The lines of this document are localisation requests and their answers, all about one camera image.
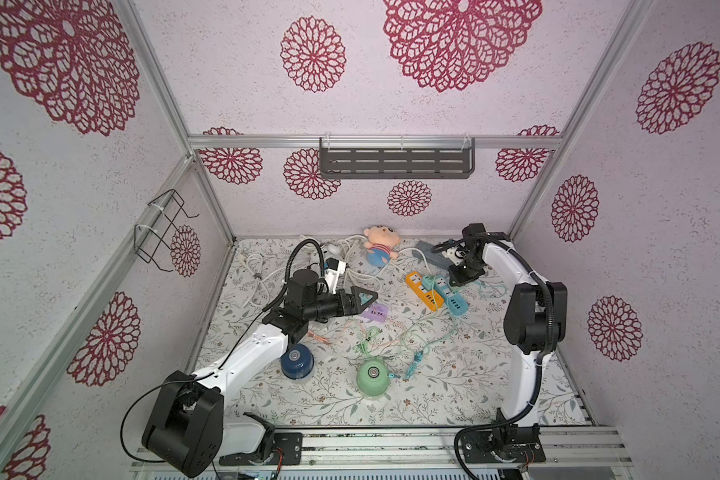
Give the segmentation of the teal power strip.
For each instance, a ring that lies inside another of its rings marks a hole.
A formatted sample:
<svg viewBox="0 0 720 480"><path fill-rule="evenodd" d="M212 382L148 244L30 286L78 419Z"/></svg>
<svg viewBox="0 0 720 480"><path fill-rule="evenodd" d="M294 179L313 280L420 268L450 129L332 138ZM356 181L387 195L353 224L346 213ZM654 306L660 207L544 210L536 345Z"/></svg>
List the teal power strip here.
<svg viewBox="0 0 720 480"><path fill-rule="evenodd" d="M444 305L453 317L461 317L467 313L469 305L467 301L449 284L449 281L442 276L434 280L434 289L444 300Z"/></svg>

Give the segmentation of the orange power strip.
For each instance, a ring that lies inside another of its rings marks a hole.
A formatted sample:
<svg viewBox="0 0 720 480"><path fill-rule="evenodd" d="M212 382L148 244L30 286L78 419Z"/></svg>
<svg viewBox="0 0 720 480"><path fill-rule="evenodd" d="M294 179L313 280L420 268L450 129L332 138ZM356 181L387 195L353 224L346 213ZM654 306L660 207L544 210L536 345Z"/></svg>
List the orange power strip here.
<svg viewBox="0 0 720 480"><path fill-rule="evenodd" d="M413 271L405 277L405 283L430 311L435 312L444 305L444 300L435 290L426 291L423 288L423 277L419 272Z"/></svg>

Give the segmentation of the light green cordless grinder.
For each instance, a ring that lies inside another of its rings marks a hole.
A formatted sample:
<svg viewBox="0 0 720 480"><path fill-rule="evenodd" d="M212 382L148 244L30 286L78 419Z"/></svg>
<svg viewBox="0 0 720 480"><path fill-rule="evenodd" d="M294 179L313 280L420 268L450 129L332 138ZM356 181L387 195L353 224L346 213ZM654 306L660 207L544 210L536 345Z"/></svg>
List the light green cordless grinder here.
<svg viewBox="0 0 720 480"><path fill-rule="evenodd" d="M386 364L379 358L371 358L360 365L356 375L359 391L368 397L383 395L390 383L390 374Z"/></svg>

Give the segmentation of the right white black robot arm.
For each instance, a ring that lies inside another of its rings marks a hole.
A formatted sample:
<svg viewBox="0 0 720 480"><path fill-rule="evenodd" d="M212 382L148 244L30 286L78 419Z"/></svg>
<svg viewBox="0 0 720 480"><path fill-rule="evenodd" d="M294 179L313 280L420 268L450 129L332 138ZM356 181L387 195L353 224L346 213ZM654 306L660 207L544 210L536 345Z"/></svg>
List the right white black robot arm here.
<svg viewBox="0 0 720 480"><path fill-rule="evenodd" d="M512 437L526 437L530 450L537 450L538 399L549 357L565 338L568 291L563 283L540 275L505 233L488 232L481 223L469 224L460 239L437 244L431 252L450 259L452 286L479 279L489 267L512 289L503 320L512 351L509 390L493 422L463 428L454 437L456 461L468 478L475 479L465 459L469 438L489 437L492 454L500 462L509 460L504 450L512 446Z"/></svg>

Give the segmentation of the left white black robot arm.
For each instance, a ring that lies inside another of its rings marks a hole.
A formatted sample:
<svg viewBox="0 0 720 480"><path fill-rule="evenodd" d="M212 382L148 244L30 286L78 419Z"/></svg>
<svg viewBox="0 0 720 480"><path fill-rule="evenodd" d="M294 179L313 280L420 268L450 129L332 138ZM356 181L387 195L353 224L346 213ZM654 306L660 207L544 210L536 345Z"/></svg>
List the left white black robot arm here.
<svg viewBox="0 0 720 480"><path fill-rule="evenodd" d="M149 463L165 463L194 478L223 457L270 460L275 426L251 413L227 420L226 400L293 350L311 323L359 315L377 298L377 292L358 286L332 289L325 275L311 269L287 273L261 323L226 356L190 374L176 370L154 387L157 398L141 439L152 455Z"/></svg>

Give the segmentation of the white alarm clock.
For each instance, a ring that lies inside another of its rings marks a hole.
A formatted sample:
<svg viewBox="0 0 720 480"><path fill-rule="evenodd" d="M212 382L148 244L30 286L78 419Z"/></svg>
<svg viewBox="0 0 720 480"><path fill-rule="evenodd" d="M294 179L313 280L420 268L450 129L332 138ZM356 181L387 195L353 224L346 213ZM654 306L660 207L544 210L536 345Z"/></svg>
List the white alarm clock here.
<svg viewBox="0 0 720 480"><path fill-rule="evenodd" d="M325 259L335 258L337 260L343 260L343 248L339 244L325 242L321 244L321 251Z"/></svg>

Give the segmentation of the purple power strip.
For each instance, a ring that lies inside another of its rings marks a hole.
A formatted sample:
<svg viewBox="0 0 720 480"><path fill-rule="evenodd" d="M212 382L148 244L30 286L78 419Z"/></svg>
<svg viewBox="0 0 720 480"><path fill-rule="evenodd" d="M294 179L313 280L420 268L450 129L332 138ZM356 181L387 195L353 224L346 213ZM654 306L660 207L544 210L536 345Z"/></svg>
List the purple power strip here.
<svg viewBox="0 0 720 480"><path fill-rule="evenodd" d="M362 318L377 323L384 323L387 320L388 315L389 308L378 301L371 304L360 314Z"/></svg>

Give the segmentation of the plush boy doll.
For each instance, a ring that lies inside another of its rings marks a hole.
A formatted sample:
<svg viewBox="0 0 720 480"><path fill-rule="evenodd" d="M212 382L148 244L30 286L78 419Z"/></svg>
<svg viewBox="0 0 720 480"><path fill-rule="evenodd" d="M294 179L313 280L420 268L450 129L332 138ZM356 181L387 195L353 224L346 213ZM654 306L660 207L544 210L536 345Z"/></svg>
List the plush boy doll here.
<svg viewBox="0 0 720 480"><path fill-rule="evenodd" d="M366 228L363 232L366 237L364 248L368 262L378 268L383 268L391 261L396 260L399 253L396 248L401 242L400 235L391 227L376 225Z"/></svg>

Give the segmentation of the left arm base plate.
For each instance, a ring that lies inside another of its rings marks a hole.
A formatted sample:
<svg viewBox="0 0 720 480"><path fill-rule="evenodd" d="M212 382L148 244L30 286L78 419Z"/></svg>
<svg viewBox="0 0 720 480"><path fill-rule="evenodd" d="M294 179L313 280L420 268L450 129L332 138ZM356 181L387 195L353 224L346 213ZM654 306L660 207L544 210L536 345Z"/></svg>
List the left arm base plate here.
<svg viewBox="0 0 720 480"><path fill-rule="evenodd" d="M253 453L221 456L217 463L223 467L295 466L301 463L304 436L300 432L276 431Z"/></svg>

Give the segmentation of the grey wall shelf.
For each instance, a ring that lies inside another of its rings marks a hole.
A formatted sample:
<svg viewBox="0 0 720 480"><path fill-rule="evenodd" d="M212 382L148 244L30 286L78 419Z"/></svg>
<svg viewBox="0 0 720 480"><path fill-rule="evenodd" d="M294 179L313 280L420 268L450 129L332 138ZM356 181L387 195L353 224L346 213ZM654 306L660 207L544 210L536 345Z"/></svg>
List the grey wall shelf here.
<svg viewBox="0 0 720 480"><path fill-rule="evenodd" d="M358 143L322 137L319 173L334 180L463 180L476 169L473 140Z"/></svg>

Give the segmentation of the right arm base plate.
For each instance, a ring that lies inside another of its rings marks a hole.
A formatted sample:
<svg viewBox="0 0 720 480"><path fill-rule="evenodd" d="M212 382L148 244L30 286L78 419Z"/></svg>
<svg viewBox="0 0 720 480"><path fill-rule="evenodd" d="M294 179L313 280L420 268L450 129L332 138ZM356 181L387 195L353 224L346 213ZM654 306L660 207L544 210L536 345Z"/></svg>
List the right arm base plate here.
<svg viewBox="0 0 720 480"><path fill-rule="evenodd" d="M528 431L519 433L471 432L462 438L467 464L543 463L547 460L539 437Z"/></svg>

